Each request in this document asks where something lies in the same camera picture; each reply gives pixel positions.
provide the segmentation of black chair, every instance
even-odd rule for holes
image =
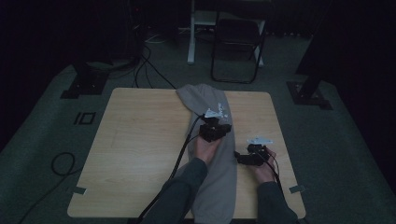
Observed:
[[[217,15],[210,76],[212,76],[212,79],[215,81],[222,82],[247,84],[253,82],[257,76],[257,70],[262,57],[262,47],[265,40],[265,24],[268,23],[274,15],[274,4],[268,0],[216,0],[215,9]],[[225,13],[234,15],[235,18],[225,19],[222,17]],[[261,32],[257,21],[265,21]],[[255,49],[259,48],[253,76],[244,80],[215,77],[214,67],[218,44],[232,46],[233,49],[236,45],[248,46],[249,50],[251,50],[248,57],[249,60],[251,60]]]

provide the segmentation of dark background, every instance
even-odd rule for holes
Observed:
[[[198,2],[200,8],[209,1]],[[331,7],[329,0],[275,3],[276,16],[268,32],[279,37],[314,35],[297,73],[320,76],[337,87],[395,191],[391,177],[396,170],[394,3],[346,0],[332,1]],[[8,0],[0,4],[1,149],[67,65],[134,57],[137,24],[177,38],[177,27],[190,23],[189,1]]]

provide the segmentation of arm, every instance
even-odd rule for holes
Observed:
[[[220,140],[211,143],[198,137],[194,155],[183,174],[167,181],[161,196],[141,223],[181,223],[191,209],[195,195],[207,175],[206,166],[212,161]]]
[[[270,159],[268,163],[274,167],[275,152],[268,149]],[[258,223],[260,224],[294,224],[297,215],[288,207],[277,183],[274,172],[268,166],[249,166],[259,182],[258,193]]]

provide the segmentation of human hand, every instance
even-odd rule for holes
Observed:
[[[216,149],[218,148],[220,142],[221,142],[221,138],[209,143],[206,142],[206,140],[203,137],[198,136],[197,141],[195,143],[195,150],[194,150],[195,157],[201,159],[206,163],[206,165],[208,165],[215,156]]]
[[[274,168],[274,158],[276,157],[276,153],[270,150],[269,148],[267,149],[268,149],[268,153],[270,154],[268,163],[272,166],[272,168]],[[261,166],[249,165],[248,168],[256,176],[256,179],[257,181],[259,181],[259,184],[262,184],[264,182],[275,181],[274,171],[268,166],[266,162]]]

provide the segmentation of right hand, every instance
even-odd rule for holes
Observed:
[[[268,163],[274,168],[274,158],[276,157],[276,153],[270,150],[269,148],[268,148],[268,153],[270,154]],[[256,176],[256,179],[257,181],[259,181],[259,184],[275,181],[275,174],[266,162],[261,166],[249,165],[248,168]]]

